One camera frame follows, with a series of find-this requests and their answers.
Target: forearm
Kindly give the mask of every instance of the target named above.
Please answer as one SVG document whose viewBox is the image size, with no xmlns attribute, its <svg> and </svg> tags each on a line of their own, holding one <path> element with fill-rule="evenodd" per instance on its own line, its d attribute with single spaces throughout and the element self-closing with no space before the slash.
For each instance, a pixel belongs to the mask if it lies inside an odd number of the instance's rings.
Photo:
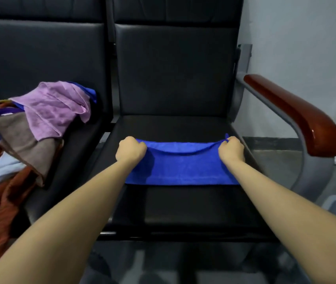
<svg viewBox="0 0 336 284">
<path fill-rule="evenodd" d="M 78 283 L 134 166 L 114 163 L 35 222 L 0 259 L 0 283 Z"/>
<path fill-rule="evenodd" d="M 336 216 L 275 183 L 244 162 L 230 162 L 251 201 L 314 281 L 336 277 Z M 336 283 L 329 279 L 326 283 Z"/>
</svg>

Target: row of chairs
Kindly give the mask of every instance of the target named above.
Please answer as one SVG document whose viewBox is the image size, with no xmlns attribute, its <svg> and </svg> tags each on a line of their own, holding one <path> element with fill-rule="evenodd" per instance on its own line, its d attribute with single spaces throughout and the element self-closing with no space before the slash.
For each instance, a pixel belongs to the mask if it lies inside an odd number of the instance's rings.
<svg viewBox="0 0 336 284">
<path fill-rule="evenodd" d="M 105 131 L 111 133 L 89 178 L 116 161 L 118 143 L 128 135 L 214 142 L 228 133 L 242 140 L 232 122 L 244 89 L 298 134 L 302 170 L 290 189 L 311 201 L 320 195 L 332 174 L 336 125 L 303 99 L 247 73 L 251 45 L 237 46 L 243 0 L 113 1 L 106 10 L 105 0 L 0 0 L 0 99 L 58 80 L 90 87 L 99 98 L 90 122 L 75 120 L 64 135 L 46 187 L 24 205 L 19 233 L 77 188 Z M 107 20 L 114 22 L 117 54 L 115 124 Z M 260 170 L 248 148 L 245 154 Z M 240 186 L 125 185 L 101 237 L 276 241 Z"/>
</svg>

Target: backrest cushion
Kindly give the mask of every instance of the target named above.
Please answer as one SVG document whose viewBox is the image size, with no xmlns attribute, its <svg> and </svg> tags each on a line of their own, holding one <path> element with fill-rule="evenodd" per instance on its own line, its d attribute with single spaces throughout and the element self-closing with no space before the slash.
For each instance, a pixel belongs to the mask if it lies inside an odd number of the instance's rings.
<svg viewBox="0 0 336 284">
<path fill-rule="evenodd" d="M 0 0 L 0 99 L 73 81 L 96 90 L 111 114 L 100 8 L 99 0 Z"/>
<path fill-rule="evenodd" d="M 225 116 L 243 0 L 114 0 L 123 114 Z"/>
</svg>

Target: armrest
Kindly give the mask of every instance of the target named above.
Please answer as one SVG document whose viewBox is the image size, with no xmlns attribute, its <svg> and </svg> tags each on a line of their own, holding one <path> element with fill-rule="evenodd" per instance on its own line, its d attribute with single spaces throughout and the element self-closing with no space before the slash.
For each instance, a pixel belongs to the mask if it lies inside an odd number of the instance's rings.
<svg viewBox="0 0 336 284">
<path fill-rule="evenodd" d="M 309 155 L 336 156 L 336 124 L 323 111 L 260 75 L 243 80 L 298 125 Z"/>
<path fill-rule="evenodd" d="M 298 134 L 303 147 L 302 168 L 291 190 L 316 201 L 333 173 L 336 124 L 317 107 L 262 76 L 238 72 L 236 79 Z"/>
</svg>

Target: hand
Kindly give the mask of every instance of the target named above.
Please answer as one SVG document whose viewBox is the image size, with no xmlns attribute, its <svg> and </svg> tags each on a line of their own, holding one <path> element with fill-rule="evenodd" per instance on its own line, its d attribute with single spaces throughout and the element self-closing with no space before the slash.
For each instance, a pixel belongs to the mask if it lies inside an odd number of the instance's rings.
<svg viewBox="0 0 336 284">
<path fill-rule="evenodd" d="M 137 165 L 146 154 L 146 151 L 147 146 L 145 143 L 139 143 L 132 136 L 128 136 L 120 141 L 115 158 L 117 161 L 131 161 Z"/>
<path fill-rule="evenodd" d="M 244 162 L 244 145 L 238 138 L 231 136 L 228 142 L 224 141 L 218 148 L 219 157 L 225 165 L 232 162 Z"/>
</svg>

